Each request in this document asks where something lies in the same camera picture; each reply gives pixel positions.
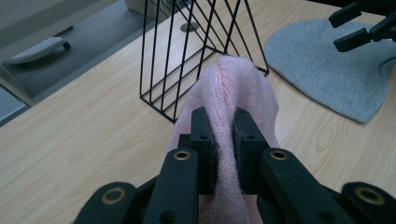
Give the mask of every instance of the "metal wire file holder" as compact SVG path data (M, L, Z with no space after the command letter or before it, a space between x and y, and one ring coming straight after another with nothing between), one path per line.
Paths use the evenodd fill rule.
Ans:
M146 67L145 57L147 58L146 60L149 59L148 53L145 52L147 46L149 46L147 43L149 38L147 37L148 34L146 34L149 1L151 4L153 4L156 7L156 12L155 12L154 30L151 31L154 34L153 36L152 35L150 36L152 37L153 42L152 42L152 50L150 51L151 64L150 64L149 78L148 78L147 76L145 76L144 68ZM204 13L203 8L199 4L199 2L204 2L204 1L207 1L208 5L210 6L210 12L208 16L206 15L207 13L206 14ZM248 48L247 41L244 38L243 33L241 31L241 27L238 25L236 19L241 2L245 3L248 19L250 21L250 24L254 32L254 38L256 39L259 51L261 52L260 55L262 56L263 66L258 66L255 62L254 63L256 64L257 69L262 71L265 76L269 74L268 64L265 59L264 53L262 51L263 50L262 43L259 39L257 28L253 20L253 15L250 10L250 6L248 4L248 0L236 0L233 11L228 0L224 0L224 1L221 0L221 1L222 3L225 4L225 6L227 7L227 11L230 13L231 16L231 23L229 24L228 30L226 29L226 26L223 24L223 21L221 20L219 13L216 11L217 0L202 0L202 1L191 0L191 3L189 5L184 5L185 8L181 8L179 4L176 4L176 0L172 0L173 2L173 4L171 4L172 6L164 4L163 0L146 0L144 28L143 28L143 37L142 37L143 39L142 39L142 58L141 58L141 70L140 70L140 86L139 86L140 99L142 99L145 103L150 105L152 108L157 110L159 113L161 113L163 116L165 116L167 119L169 119L172 122L176 122L177 120L177 116L178 116L177 107L180 104L180 99L186 95L189 89L193 86L194 82L196 82L199 79L203 64L206 60L211 58L215 53L220 55L231 55L231 51L237 56L241 56L239 52L240 50L238 51L233 41L234 28L236 28L236 31L239 34L239 37L242 41L243 47L245 49L245 54L247 54L249 59L254 62L251 52ZM201 20L198 20L196 18L196 15L193 14L195 7L198 8L198 12L201 13L200 15L203 17ZM165 60L164 63L163 60L156 60L156 57L158 57L158 55L156 56L156 52L155 52L156 48L158 48L157 39L160 38L158 32L160 29L159 27L160 11L164 14L166 14L166 11L171 12L170 18L166 20L166 23L169 24L169 30L164 29L163 24L161 24L163 30L169 31L167 37L168 41L166 43L167 49L166 49L166 56L164 59ZM170 59L171 59L171 51L172 49L175 48L173 42L176 42L175 40L172 41L174 39L173 33L175 32L174 26L175 26L176 15L181 16L187 22L188 31L184 36L184 47L182 50L181 62L178 65L174 65L172 69L170 66ZM198 27L198 29L193 29L193 32L189 31L190 28L192 27L191 25L193 23L192 19L195 20L196 25ZM217 19L217 21L219 22L218 28L219 27L220 28L218 30L213 26L212 22L214 21L214 19ZM223 35L225 35L225 42L221 40L219 32L223 32ZM192 38L191 37L192 34L196 34L200 42L202 42L202 45L198 48L198 50L188 49L189 38ZM218 45L221 45L221 47L217 48L215 42L217 42ZM194 59L196 61L196 59L198 58L199 58L198 63L192 63ZM160 67L159 69L161 71L159 72L159 74L162 75L155 76L156 75L155 69L158 69L157 67ZM186 67L189 67L190 70L184 72ZM193 77L192 82L188 83L185 81L183 82L184 85L182 85L183 80L186 80L187 78L191 79L191 77Z

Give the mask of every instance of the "pink sweater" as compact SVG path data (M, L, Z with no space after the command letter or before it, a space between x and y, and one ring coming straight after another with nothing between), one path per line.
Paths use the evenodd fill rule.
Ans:
M252 62L224 56L211 65L191 88L173 130L167 150L177 147L181 133L190 133L191 111L204 106L219 143L215 194L200 196L199 223L262 223L256 196L242 195L233 157L233 114L246 109L270 147L279 147L275 136L278 104L266 78Z

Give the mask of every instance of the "wood grain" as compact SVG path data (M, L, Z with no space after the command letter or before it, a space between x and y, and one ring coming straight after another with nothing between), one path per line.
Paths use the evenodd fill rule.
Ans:
M300 0L249 3L263 43L283 25L337 9ZM243 11L238 20L244 24ZM140 186L159 173L173 124L139 99L141 44L137 39L0 129L0 223L71 223L104 184ZM395 69L386 102L365 125L311 101L273 71L268 78L280 105L278 141L320 183L340 190L364 181L396 196Z

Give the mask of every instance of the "gray felt mat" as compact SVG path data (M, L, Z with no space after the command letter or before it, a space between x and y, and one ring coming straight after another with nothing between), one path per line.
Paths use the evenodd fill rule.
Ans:
M349 22L333 29L327 20L300 21L267 41L268 64L301 92L333 111L366 123L388 95L396 43L382 40L340 53L333 41L372 25Z

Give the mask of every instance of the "wire frame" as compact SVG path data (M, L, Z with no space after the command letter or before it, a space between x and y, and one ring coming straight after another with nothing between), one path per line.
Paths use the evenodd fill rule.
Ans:
M156 7L150 31L149 1ZM160 23L160 13L170 18ZM185 23L197 29L182 32L179 27ZM191 0L184 6L176 0L170 5L146 0L142 38L140 99L172 122L189 89L220 55L250 59L264 76L269 74L248 0Z

